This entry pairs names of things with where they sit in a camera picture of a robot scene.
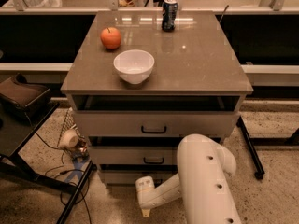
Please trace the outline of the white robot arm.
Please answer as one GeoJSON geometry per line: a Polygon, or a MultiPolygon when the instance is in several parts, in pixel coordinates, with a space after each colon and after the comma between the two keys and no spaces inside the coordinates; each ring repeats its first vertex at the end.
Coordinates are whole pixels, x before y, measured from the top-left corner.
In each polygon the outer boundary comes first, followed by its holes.
{"type": "Polygon", "coordinates": [[[150,176],[136,180],[143,217],[181,198],[188,224],[242,224],[225,177],[236,171],[230,150],[204,135],[190,134],[178,145],[177,167],[178,172],[158,187],[150,176]]]}

